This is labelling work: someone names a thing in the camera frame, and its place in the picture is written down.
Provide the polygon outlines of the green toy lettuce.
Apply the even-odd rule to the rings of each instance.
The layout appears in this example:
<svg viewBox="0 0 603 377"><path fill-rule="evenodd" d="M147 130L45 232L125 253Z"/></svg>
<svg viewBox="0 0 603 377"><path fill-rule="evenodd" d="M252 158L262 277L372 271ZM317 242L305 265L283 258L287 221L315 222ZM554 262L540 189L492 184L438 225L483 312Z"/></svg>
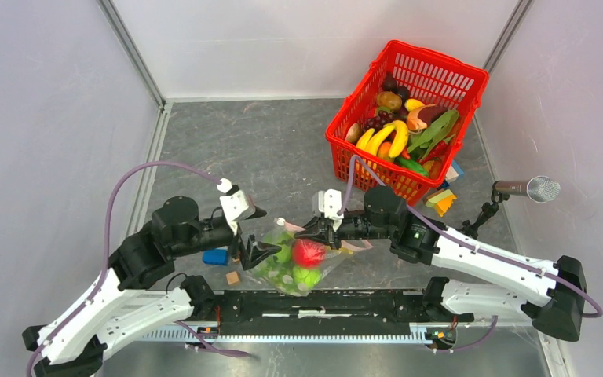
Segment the green toy lettuce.
<svg viewBox="0 0 603 377"><path fill-rule="evenodd" d="M272 231L264 238L265 243L276 245L287 240L294 241L294 237L291 232ZM290 260L285 264L276 264L272 260L272 256L268 257L251 270L253 276L261 281L264 281L278 291L283 293L291 293L294 289L294 280L292 277L293 262Z"/></svg>

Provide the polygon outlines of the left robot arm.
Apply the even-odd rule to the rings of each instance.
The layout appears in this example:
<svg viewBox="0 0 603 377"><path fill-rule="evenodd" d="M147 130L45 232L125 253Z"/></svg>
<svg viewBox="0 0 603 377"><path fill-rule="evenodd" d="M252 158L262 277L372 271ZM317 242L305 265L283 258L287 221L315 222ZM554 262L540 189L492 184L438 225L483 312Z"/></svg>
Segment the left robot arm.
<svg viewBox="0 0 603 377"><path fill-rule="evenodd" d="M241 221L266 216L241 191L222 196L219 215L200 218L195 200L168 199L143 228L124 239L108 256L106 270L59 318L23 331L32 352L29 376L91 376L125 345L156 328L194 317L205 320L217 310L216 295L202 276L188 276L163 297L119 316L128 301L139 298L175 271L176 258L227 248L250 268L278 249L242 241Z"/></svg>

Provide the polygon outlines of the red toy tomato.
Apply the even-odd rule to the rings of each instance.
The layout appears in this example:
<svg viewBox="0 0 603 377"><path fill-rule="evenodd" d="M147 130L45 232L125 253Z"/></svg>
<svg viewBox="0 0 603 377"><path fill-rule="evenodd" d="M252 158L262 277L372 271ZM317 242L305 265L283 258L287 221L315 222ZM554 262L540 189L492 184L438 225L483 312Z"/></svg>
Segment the red toy tomato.
<svg viewBox="0 0 603 377"><path fill-rule="evenodd" d="M321 265L326 255L326 247L311 240L296 240L291 250L294 263L306 269Z"/></svg>

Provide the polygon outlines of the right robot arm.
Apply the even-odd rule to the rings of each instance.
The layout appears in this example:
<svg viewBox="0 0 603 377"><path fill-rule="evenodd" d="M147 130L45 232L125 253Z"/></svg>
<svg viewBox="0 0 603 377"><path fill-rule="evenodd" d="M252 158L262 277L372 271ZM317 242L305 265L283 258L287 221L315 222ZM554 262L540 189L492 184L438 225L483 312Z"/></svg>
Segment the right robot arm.
<svg viewBox="0 0 603 377"><path fill-rule="evenodd" d="M434 278L422 299L431 320L447 315L530 319L533 328L567 342L579 340L588 318L582 263L567 255L553 262L530 258L480 242L439 221L410 211L387 186L369 189L363 210L338 212L341 193L316 194L316 215L298 240L338 249L347 240L389 240L399 259L451 269L480 279L467 284Z"/></svg>

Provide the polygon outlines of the green toy lime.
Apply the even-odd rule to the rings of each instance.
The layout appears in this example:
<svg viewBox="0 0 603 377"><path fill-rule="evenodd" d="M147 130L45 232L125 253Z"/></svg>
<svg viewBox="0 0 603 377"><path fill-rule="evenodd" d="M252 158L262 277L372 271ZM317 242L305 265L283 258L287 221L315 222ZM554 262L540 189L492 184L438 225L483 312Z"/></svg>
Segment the green toy lime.
<svg viewBox="0 0 603 377"><path fill-rule="evenodd" d="M312 290L323 277L319 269L307 269L300 266L293 268L292 275L294 283L300 291Z"/></svg>

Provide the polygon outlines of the clear zip top bag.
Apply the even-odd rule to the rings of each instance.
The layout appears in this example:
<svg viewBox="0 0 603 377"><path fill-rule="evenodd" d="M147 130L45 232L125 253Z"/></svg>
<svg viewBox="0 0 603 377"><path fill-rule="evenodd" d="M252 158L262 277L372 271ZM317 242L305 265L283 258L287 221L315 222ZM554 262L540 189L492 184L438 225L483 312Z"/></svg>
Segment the clear zip top bag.
<svg viewBox="0 0 603 377"><path fill-rule="evenodd" d="M343 241L333 249L310 240L297 240L294 235L303 228L277 218L264 242L280 248L278 252L249 269L250 278L278 292L302 297L309 294L336 266L373 245L367 240Z"/></svg>

